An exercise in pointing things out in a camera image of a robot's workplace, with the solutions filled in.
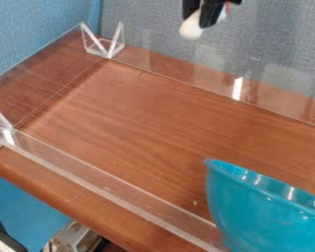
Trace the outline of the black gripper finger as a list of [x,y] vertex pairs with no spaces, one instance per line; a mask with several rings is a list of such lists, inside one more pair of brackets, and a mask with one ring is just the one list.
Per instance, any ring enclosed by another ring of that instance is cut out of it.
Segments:
[[199,1],[200,0],[182,0],[182,19],[184,20],[199,9]]
[[207,29],[227,16],[228,5],[240,5],[243,0],[203,0],[199,15],[199,27]]

